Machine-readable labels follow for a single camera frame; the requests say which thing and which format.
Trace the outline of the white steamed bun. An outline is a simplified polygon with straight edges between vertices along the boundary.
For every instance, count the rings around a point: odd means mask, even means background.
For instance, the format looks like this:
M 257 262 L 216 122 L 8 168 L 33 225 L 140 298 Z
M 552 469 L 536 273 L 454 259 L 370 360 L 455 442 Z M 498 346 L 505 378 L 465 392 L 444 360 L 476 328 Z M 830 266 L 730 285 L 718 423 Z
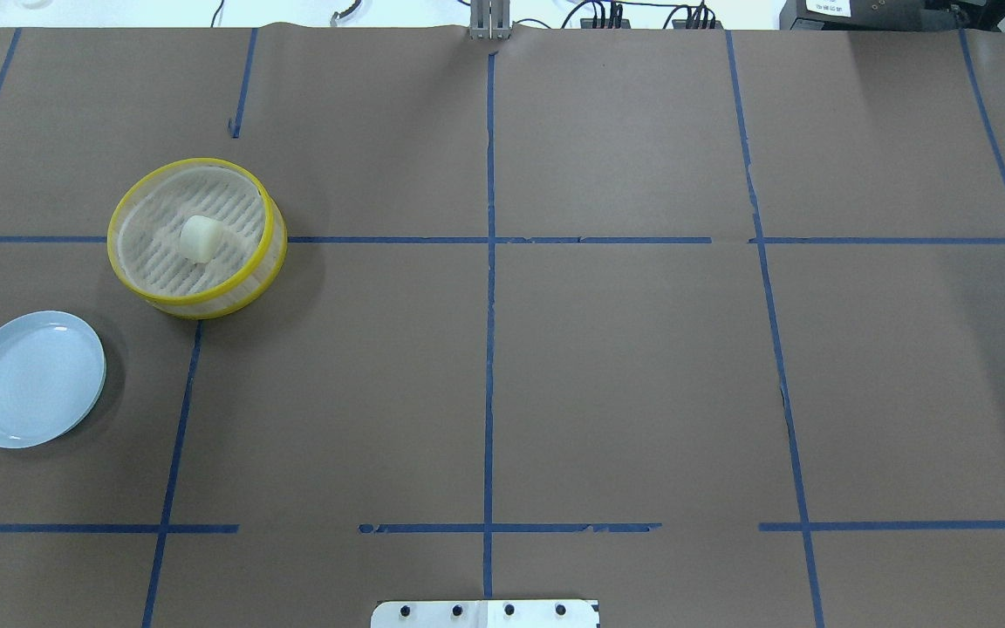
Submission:
M 178 251 L 189 262 L 206 265 L 215 258 L 222 238 L 222 222 L 205 215 L 192 215 L 181 228 Z

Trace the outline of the yellow rimmed bamboo steamer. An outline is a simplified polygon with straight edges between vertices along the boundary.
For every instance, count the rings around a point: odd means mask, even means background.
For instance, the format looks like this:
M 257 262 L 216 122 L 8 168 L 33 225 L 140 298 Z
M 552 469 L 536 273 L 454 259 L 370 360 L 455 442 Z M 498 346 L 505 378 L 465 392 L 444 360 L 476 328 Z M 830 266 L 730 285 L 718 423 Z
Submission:
M 155 309 L 186 319 L 226 317 L 275 281 L 286 222 L 255 175 L 230 160 L 193 158 L 131 186 L 106 235 L 117 278 Z

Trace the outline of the light blue plate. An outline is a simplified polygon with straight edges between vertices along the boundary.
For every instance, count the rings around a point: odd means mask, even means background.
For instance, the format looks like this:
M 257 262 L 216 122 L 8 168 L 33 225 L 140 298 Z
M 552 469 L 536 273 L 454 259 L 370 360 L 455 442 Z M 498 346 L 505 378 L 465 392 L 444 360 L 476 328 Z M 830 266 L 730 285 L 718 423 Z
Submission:
M 33 311 L 0 327 L 0 448 L 43 445 L 70 432 L 106 383 L 99 334 L 67 311 Z

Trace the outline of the aluminium frame post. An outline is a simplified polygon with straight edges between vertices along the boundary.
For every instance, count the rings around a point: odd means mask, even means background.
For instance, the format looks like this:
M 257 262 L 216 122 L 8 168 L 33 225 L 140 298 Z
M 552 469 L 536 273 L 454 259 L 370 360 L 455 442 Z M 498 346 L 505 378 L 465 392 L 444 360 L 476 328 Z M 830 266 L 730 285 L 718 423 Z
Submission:
M 505 40 L 513 33 L 510 0 L 469 0 L 469 36 L 472 40 Z

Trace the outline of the white mounting base plate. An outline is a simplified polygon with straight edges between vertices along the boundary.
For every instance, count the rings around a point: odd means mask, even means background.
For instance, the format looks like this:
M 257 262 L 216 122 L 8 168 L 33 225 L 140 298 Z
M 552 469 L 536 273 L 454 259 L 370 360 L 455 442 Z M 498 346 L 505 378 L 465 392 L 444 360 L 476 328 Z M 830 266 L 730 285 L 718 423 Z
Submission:
M 599 627 L 598 601 L 583 599 L 386 601 L 371 627 Z

